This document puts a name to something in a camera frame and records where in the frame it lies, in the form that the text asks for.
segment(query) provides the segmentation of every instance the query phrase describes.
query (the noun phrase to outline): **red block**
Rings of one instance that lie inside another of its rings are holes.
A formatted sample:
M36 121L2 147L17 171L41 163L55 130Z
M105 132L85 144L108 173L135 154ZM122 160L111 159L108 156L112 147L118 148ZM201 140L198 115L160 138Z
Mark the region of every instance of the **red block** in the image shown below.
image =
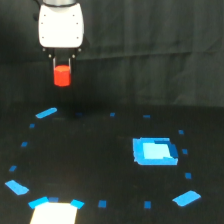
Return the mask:
M54 69L54 84L56 86L69 86L71 84L71 73L68 65L58 65Z

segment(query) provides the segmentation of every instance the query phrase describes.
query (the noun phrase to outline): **black table surface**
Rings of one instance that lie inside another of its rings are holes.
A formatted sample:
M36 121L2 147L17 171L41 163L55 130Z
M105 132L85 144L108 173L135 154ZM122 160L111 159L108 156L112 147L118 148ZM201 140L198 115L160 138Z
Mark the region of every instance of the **black table surface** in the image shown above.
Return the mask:
M46 118L35 117L48 108L14 105L1 118L0 223L30 223L28 203L45 196L83 201L77 224L224 223L223 109L61 106ZM178 165L134 162L132 139L140 137L170 138ZM187 156L182 149L188 149ZM12 165L17 169L9 172ZM10 180L29 192L17 196L5 185ZM172 201L189 190L201 198L185 207ZM107 201L105 209L98 208L99 200ZM145 201L151 201L151 209L144 209Z

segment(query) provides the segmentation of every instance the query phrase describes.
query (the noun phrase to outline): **blue tape marker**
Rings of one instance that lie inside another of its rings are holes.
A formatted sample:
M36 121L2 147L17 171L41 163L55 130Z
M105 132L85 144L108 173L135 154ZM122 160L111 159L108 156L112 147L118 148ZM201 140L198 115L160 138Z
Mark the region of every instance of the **blue tape marker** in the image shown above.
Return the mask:
M37 118L41 119L41 118L44 118L44 117L47 117L53 113L57 112L57 109L56 108L50 108L48 110L45 110L39 114L36 115Z
M170 156L173 158L178 158L177 148L174 144L171 144L170 141L155 141L155 144L167 144L170 151Z
M37 207L38 205L44 204L49 202L47 197L43 197L43 198L39 198L35 201L31 201L28 203L28 205L30 206L30 208L34 209L35 207Z
M75 113L76 116L81 117L82 113Z
M58 198L55 198L55 197L51 197L51 198L48 198L49 202L58 202Z
M188 155L187 149L182 149L182 152L183 152L184 155Z
M35 124L30 124L30 128L34 128L35 127Z
M150 118L150 115L143 115L143 118Z
M151 202L150 201L145 201L144 202L144 208L145 209L150 209L151 208Z
M188 191L187 193L174 198L173 201L176 202L179 206L183 207L199 198L201 198L201 195L197 194L194 191Z
M17 166L11 166L11 168L9 169L9 172L14 172L16 170Z
M191 173L185 173L186 179L191 179Z
M107 201L100 200L99 204L98 204L98 207L99 208L106 208L107 207Z
M28 145L28 142L23 142L21 147L27 147L27 145Z
M16 193L17 195L22 195L22 194L26 194L29 189L18 184L17 182L15 182L14 180L11 180L7 183L5 183L5 185L7 187L9 187L14 193Z
M81 201L77 201L77 200L73 200L71 202L71 205L73 205L74 207L77 207L78 209L82 208L82 206L84 205L85 203L81 202Z
M164 165L176 166L178 163L177 158L162 158L162 159L145 159L143 143L154 143L156 141L169 141L168 138L141 138L133 139L134 161L139 165Z
M184 135L184 131L183 130L179 130L179 134L180 135Z

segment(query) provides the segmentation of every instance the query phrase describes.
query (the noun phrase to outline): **black fabric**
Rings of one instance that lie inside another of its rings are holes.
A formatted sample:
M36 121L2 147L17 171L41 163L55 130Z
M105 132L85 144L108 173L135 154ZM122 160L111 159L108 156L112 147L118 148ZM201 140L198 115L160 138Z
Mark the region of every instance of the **black fabric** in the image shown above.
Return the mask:
M34 210L28 203L43 196L84 202L76 224L223 223L223 109L58 107L57 113L35 118L50 106L14 106L0 121L1 224L29 224ZM143 119L148 113L151 118ZM178 165L134 162L132 141L140 137L169 137ZM13 173L12 165L17 166ZM30 191L16 195L4 184L12 179ZM185 207L172 201L190 190L201 199ZM99 200L107 201L105 209L98 208ZM144 209L145 201L151 202L150 210Z
M64 102L224 105L222 0L79 3L90 48L77 57ZM1 105L62 100L53 96L35 12L33 1L0 1Z

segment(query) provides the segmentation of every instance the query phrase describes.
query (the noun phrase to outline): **black backdrop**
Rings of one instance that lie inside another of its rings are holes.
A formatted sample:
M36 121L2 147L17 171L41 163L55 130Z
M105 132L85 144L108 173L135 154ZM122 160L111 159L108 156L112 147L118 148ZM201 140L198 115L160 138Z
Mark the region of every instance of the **black backdrop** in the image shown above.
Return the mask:
M223 0L80 0L91 47L53 86L32 0L0 1L0 100L224 106Z

